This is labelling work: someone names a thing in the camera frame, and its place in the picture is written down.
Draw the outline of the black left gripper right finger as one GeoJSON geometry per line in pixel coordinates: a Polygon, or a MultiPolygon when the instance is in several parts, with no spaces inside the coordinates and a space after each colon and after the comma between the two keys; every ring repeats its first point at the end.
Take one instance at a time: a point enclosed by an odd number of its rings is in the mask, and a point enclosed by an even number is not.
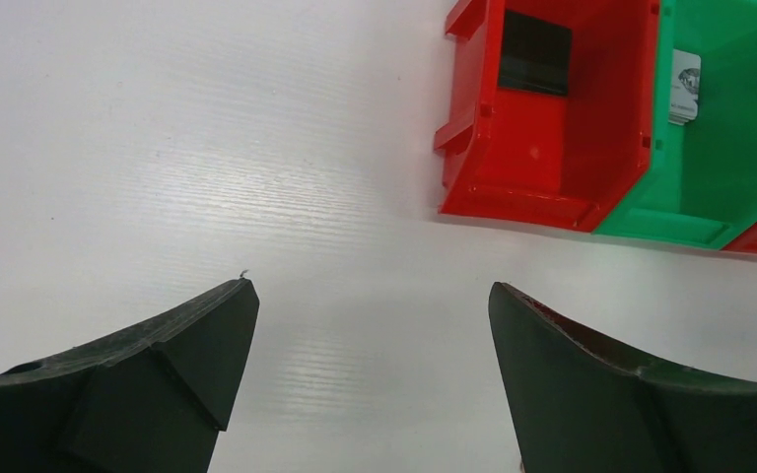
{"type": "Polygon", "coordinates": [[[757,382],[680,365],[505,283],[490,327],[528,472],[757,472],[757,382]]]}

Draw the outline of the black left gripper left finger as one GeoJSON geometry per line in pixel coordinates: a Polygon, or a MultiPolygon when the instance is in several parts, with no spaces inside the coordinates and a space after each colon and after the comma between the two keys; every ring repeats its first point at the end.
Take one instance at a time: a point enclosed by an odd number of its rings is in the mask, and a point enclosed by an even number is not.
{"type": "Polygon", "coordinates": [[[260,301],[246,278],[0,373],[0,472],[204,472],[260,301]]]}

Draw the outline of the green plastic bin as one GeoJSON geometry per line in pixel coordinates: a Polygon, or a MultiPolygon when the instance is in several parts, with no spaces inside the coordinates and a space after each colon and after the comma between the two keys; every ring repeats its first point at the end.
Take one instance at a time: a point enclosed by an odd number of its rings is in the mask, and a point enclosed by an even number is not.
{"type": "Polygon", "coordinates": [[[665,1],[647,172],[599,225],[603,236],[721,249],[757,223],[757,1],[665,1]],[[673,54],[702,61],[699,112],[669,121],[673,54]]]}

